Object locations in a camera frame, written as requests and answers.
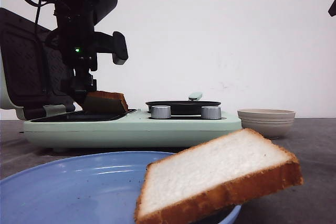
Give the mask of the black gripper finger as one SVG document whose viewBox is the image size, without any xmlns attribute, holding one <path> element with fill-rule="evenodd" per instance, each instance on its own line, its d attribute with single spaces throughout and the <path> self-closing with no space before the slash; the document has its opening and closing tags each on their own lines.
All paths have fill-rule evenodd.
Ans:
<svg viewBox="0 0 336 224">
<path fill-rule="evenodd" d="M 336 0 L 333 1 L 333 3 L 331 4 L 328 13 L 330 16 L 335 16 L 336 15 Z"/>
</svg>

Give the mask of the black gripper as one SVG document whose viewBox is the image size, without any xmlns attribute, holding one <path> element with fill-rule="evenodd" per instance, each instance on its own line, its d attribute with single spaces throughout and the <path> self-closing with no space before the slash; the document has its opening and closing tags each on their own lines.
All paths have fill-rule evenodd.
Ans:
<svg viewBox="0 0 336 224">
<path fill-rule="evenodd" d="M 83 106 L 96 91 L 96 79 L 89 70 L 98 68 L 94 48 L 95 14 L 90 0 L 57 0 L 54 15 L 58 26 L 58 48 L 64 63 L 73 68 L 71 77 L 61 80 L 60 90 Z"/>
</svg>

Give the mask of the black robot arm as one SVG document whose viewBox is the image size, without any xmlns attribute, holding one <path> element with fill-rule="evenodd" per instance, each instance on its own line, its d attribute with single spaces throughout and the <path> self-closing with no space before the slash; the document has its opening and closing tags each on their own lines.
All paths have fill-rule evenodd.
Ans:
<svg viewBox="0 0 336 224">
<path fill-rule="evenodd" d="M 57 27 L 45 38 L 38 27 L 34 33 L 47 48 L 59 51 L 63 64 L 72 71 L 62 79 L 60 90 L 79 105 L 97 91 L 97 81 L 91 75 L 98 69 L 98 53 L 112 54 L 113 63 L 122 65 L 128 59 L 125 38 L 120 32 L 108 35 L 95 31 L 95 25 L 106 17 L 118 0 L 24 0 L 29 5 L 41 8 L 54 4 Z"/>
</svg>

